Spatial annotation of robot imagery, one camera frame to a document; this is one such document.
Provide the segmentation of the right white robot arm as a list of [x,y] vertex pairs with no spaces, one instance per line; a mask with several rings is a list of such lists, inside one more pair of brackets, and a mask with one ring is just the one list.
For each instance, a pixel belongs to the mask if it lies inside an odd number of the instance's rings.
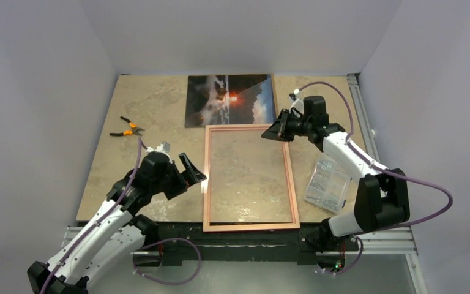
[[308,96],[302,103],[303,111],[283,109],[261,136],[280,142],[292,142],[297,136],[307,137],[357,182],[353,210],[322,222],[321,245],[334,249],[342,243],[344,236],[369,233],[407,221],[410,209],[404,173],[398,168],[376,167],[373,159],[354,145],[341,125],[329,121],[323,97]]

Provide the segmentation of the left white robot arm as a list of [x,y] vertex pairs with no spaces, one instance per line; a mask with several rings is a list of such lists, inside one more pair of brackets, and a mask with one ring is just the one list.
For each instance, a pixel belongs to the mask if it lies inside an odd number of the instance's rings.
[[206,180],[180,153],[179,171],[164,151],[138,157],[135,168],[113,184],[106,200],[76,237],[47,262],[34,262],[27,270],[34,293],[87,293],[92,281],[123,255],[142,249],[160,250],[166,242],[158,225],[140,215],[152,197],[163,193],[171,200]]

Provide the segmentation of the sunset landscape photo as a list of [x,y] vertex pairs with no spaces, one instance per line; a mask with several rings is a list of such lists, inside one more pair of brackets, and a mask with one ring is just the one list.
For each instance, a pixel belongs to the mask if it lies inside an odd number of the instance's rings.
[[276,120],[272,75],[190,75],[184,126],[269,124]]

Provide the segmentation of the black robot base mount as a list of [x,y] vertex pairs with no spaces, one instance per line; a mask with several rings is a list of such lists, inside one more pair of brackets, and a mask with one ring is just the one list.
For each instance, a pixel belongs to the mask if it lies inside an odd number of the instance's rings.
[[135,252],[138,266],[181,266],[184,261],[293,262],[330,268],[346,265],[359,252],[352,236],[331,238],[320,224],[289,230],[204,232],[200,222],[152,222],[142,225],[145,250]]

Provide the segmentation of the pink picture frame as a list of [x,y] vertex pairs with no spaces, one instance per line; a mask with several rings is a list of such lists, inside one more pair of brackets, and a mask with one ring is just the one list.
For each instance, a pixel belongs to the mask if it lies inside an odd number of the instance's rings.
[[287,143],[265,140],[269,124],[205,127],[203,230],[236,232],[300,227]]

